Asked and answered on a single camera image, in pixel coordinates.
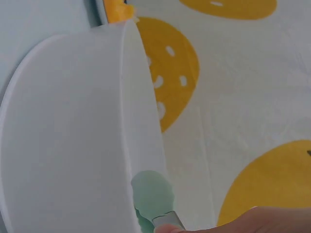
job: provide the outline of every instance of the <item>yellow fruit pattern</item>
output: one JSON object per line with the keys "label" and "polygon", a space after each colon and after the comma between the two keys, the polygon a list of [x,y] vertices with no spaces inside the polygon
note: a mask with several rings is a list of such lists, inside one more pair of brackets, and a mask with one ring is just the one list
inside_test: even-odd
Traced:
{"label": "yellow fruit pattern", "polygon": [[123,0],[103,0],[109,23],[117,23],[134,17],[135,9]]}
{"label": "yellow fruit pattern", "polygon": [[260,19],[271,15],[276,0],[180,0],[199,12],[234,19]]}
{"label": "yellow fruit pattern", "polygon": [[227,193],[218,225],[254,206],[311,206],[311,141],[284,144],[250,163]]}
{"label": "yellow fruit pattern", "polygon": [[162,132],[182,113],[199,78],[199,61],[189,40],[159,19],[140,17],[137,23],[155,88]]}

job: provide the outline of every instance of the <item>white surface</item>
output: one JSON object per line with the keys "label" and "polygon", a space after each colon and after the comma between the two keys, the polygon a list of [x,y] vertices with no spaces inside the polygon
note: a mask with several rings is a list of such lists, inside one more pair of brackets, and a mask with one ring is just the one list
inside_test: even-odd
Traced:
{"label": "white surface", "polygon": [[139,231],[130,172],[153,166],[129,162],[163,156],[152,87],[132,21],[52,37],[27,55],[0,110],[9,233]]}
{"label": "white surface", "polygon": [[99,25],[93,0],[2,0],[0,22],[0,100],[15,69],[36,44],[54,34]]}
{"label": "white surface", "polygon": [[135,176],[142,170],[154,170],[167,175],[152,79],[137,35],[136,26],[126,28],[122,65],[122,118],[131,173]]}

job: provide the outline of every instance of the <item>hand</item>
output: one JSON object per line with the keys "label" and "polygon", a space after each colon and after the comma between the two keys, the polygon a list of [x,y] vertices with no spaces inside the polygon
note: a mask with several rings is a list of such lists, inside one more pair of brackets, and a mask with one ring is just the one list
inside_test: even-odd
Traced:
{"label": "hand", "polygon": [[209,230],[190,232],[163,225],[155,233],[311,233],[311,208],[255,207],[233,222]]}

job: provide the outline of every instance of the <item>yellow circle print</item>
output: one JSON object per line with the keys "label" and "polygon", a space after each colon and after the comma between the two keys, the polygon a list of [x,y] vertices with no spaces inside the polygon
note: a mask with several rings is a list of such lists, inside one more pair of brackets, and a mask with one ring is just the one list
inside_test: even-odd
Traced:
{"label": "yellow circle print", "polygon": [[273,13],[276,0],[180,0],[186,6],[212,16],[260,19]]}
{"label": "yellow circle print", "polygon": [[250,163],[227,193],[218,225],[254,206],[311,206],[311,141],[284,144]]}
{"label": "yellow circle print", "polygon": [[195,90],[198,57],[189,40],[166,22],[140,17],[137,27],[146,50],[164,132],[182,113]]}

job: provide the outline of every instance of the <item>white plastic container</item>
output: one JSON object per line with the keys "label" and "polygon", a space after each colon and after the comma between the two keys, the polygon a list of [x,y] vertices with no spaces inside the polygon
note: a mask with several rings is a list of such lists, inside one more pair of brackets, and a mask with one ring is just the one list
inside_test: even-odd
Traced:
{"label": "white plastic container", "polygon": [[131,178],[166,173],[147,58],[132,21],[51,37],[0,108],[8,233],[140,232]]}

